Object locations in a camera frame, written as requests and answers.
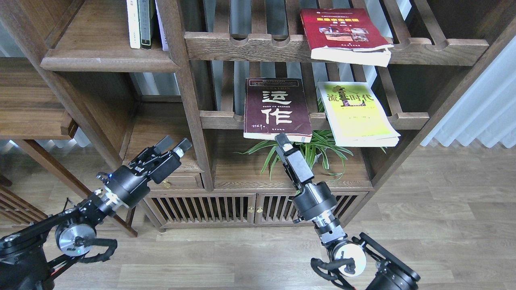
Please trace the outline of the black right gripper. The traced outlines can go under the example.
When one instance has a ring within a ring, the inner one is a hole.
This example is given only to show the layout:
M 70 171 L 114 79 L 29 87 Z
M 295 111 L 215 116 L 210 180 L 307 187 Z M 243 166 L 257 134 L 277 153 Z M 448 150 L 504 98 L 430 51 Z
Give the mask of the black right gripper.
M 295 189 L 299 191 L 292 202 L 297 209 L 298 219 L 308 222 L 332 222 L 335 217 L 332 210 L 337 205 L 337 199 L 331 193 L 325 182 L 313 183 L 313 172 L 299 150 L 293 150 L 293 145 L 285 133 L 275 136 L 278 144 L 277 154 Z

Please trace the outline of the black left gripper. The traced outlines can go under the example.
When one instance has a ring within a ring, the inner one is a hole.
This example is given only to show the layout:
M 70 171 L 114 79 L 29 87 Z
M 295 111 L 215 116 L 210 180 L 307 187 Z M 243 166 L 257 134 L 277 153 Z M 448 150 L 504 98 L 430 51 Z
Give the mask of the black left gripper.
M 166 135 L 153 147 L 146 147 L 128 166 L 121 166 L 106 178 L 98 174 L 104 183 L 105 194 L 101 200 L 108 206 L 135 206 L 150 191 L 147 183 L 160 184 L 180 167 L 179 161 L 192 148 L 189 139 L 183 138 L 172 150 L 173 139 Z

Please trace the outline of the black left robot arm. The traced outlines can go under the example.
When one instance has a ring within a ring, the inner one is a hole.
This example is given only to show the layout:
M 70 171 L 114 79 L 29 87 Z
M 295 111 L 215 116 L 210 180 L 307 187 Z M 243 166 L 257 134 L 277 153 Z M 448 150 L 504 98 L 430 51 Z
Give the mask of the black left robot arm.
M 180 167 L 192 144 L 186 138 L 175 147 L 172 143 L 166 136 L 128 166 L 98 173 L 103 189 L 70 209 L 2 237 L 2 290 L 51 290 L 54 279 L 75 263 L 108 261 L 117 240 L 98 238 L 95 227 L 114 216 L 120 206 L 133 208 L 150 192 L 150 180 L 159 184 Z

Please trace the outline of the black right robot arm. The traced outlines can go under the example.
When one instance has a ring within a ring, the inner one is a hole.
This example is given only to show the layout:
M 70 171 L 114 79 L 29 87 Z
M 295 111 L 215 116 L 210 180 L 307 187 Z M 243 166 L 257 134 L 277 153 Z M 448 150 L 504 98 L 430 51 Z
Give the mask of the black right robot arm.
M 391 252 L 378 244 L 367 234 L 359 238 L 347 238 L 339 218 L 332 213 L 337 207 L 337 199 L 324 182 L 313 183 L 313 172 L 299 149 L 294 147 L 286 134 L 276 136 L 276 149 L 285 171 L 294 187 L 299 191 L 293 197 L 293 205 L 298 211 L 298 219 L 313 222 L 314 229 L 326 248 L 329 261 L 311 259 L 311 267 L 322 278 L 345 290 L 354 287 L 346 277 L 361 275 L 366 268 L 366 256 L 376 262 L 376 274 L 369 290 L 416 290 L 420 276 Z

